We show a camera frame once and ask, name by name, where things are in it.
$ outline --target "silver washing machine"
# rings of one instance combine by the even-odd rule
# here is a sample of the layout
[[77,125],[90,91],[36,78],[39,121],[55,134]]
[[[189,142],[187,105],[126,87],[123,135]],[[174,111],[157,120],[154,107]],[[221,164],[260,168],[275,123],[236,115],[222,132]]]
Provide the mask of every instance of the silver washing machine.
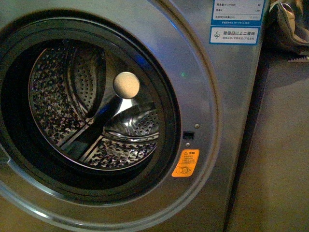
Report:
[[70,231],[222,231],[267,5],[3,0],[1,195]]

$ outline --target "warning sticker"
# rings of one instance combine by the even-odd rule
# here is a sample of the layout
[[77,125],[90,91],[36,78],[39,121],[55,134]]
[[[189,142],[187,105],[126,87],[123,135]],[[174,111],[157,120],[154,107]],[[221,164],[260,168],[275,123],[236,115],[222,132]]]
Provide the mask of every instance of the warning sticker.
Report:
[[178,164],[172,173],[173,177],[189,177],[193,174],[197,159],[198,149],[185,149],[182,151]]

